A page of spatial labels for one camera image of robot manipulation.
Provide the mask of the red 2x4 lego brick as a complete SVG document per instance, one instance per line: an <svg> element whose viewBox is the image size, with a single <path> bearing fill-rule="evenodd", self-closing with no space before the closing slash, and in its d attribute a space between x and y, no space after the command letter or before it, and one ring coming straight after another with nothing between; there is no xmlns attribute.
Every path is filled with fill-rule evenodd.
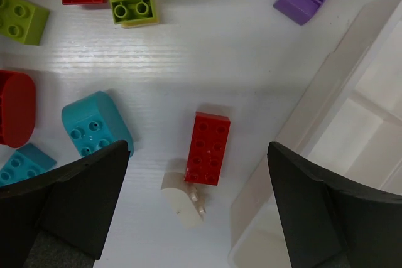
<svg viewBox="0 0 402 268"><path fill-rule="evenodd" d="M184 180L217 186L231 121L222 115L195 113Z"/></svg>

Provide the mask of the teal curved lego brick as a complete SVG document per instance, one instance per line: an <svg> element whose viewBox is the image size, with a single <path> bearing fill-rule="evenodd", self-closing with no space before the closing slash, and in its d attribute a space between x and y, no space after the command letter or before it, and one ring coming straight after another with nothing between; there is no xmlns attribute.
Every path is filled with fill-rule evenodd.
<svg viewBox="0 0 402 268"><path fill-rule="evenodd" d="M98 91L66 105L61 114L63 126L73 145L86 157L116 141L126 141L129 155L134 142L109 94Z"/></svg>

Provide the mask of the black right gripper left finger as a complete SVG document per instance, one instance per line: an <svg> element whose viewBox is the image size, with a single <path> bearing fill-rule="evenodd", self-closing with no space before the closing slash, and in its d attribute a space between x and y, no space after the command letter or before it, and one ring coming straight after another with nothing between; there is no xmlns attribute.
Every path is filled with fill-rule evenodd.
<svg viewBox="0 0 402 268"><path fill-rule="evenodd" d="M129 161L126 141L1 187L1 267L93 267Z"/></svg>

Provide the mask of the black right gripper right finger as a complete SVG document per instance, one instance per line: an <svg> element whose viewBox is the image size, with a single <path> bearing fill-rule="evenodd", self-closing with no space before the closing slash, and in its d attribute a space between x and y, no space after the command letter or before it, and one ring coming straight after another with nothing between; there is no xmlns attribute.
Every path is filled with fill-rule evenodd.
<svg viewBox="0 0 402 268"><path fill-rule="evenodd" d="M268 167L292 267L401 267L401 196L271 142Z"/></svg>

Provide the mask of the red rounded lego brick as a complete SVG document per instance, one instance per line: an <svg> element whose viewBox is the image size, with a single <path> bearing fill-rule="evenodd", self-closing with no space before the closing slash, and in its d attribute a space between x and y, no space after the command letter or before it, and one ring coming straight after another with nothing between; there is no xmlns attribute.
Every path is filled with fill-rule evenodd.
<svg viewBox="0 0 402 268"><path fill-rule="evenodd" d="M36 86L25 73L1 70L1 144L19 148L35 128Z"/></svg>

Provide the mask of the white curved lego brick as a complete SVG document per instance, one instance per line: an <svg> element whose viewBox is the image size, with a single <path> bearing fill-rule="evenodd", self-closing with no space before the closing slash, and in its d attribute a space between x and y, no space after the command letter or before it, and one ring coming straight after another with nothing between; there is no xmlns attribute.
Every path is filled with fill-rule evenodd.
<svg viewBox="0 0 402 268"><path fill-rule="evenodd" d="M186 163L180 158L169 160L161 183L161 193L181 224L189 229L202 224L206 210L202 192L184 179Z"/></svg>

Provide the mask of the teal 2x4 lego brick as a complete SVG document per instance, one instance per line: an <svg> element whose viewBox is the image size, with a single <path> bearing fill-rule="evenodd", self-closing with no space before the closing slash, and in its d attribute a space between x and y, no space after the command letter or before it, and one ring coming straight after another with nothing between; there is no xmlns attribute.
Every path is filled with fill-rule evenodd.
<svg viewBox="0 0 402 268"><path fill-rule="evenodd" d="M57 162L34 144L15 150L1 168L1 186L11 185L48 172Z"/></svg>

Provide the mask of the green 2x2 lego brick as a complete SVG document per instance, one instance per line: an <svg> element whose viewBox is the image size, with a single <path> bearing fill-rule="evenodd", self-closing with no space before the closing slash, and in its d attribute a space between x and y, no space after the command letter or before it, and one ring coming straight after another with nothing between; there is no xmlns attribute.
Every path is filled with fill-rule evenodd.
<svg viewBox="0 0 402 268"><path fill-rule="evenodd" d="M1 0L1 35L38 46L50 11L26 0Z"/></svg>

